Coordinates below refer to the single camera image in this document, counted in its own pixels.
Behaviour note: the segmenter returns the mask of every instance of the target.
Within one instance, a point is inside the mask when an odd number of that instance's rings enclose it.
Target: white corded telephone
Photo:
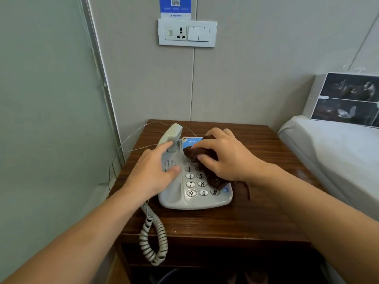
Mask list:
[[[162,155],[162,168],[167,171],[170,167],[179,165],[181,173],[161,193],[158,198],[161,205],[172,209],[206,209],[227,205],[233,198],[232,186],[228,183],[223,189],[209,187],[204,174],[196,170],[183,154],[183,149],[200,141],[201,137],[180,138],[183,127],[173,124],[162,136],[158,145],[172,141],[173,145]],[[164,225],[158,216],[150,209],[148,203],[141,206],[146,214],[146,221],[140,233],[140,246],[146,259],[153,266],[158,266],[166,258],[168,244]],[[150,247],[147,237],[151,225],[158,235],[159,251],[155,253]]]

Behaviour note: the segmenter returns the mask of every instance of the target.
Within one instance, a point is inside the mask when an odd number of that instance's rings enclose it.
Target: tissue box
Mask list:
[[[303,115],[313,120],[379,127],[379,76],[317,75]]]

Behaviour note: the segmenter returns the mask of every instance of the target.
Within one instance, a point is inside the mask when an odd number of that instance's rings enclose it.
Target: mattress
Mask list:
[[[278,136],[331,195],[379,221],[379,129],[296,116]]]

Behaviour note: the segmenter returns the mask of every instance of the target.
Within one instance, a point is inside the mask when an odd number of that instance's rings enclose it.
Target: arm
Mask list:
[[[163,143],[153,151],[144,151],[119,191],[2,283],[88,284],[133,213],[178,176],[178,167],[162,171],[162,154],[171,145],[172,142]]]
[[[228,129],[193,147],[215,150],[199,160],[224,179],[263,188],[349,283],[379,283],[379,223],[249,152]]]

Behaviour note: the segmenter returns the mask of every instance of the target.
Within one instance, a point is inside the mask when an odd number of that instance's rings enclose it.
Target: forearm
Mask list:
[[[144,202],[123,187],[34,255],[3,284],[89,283],[132,214]]]
[[[378,283],[379,223],[270,165],[262,187],[349,283]]]

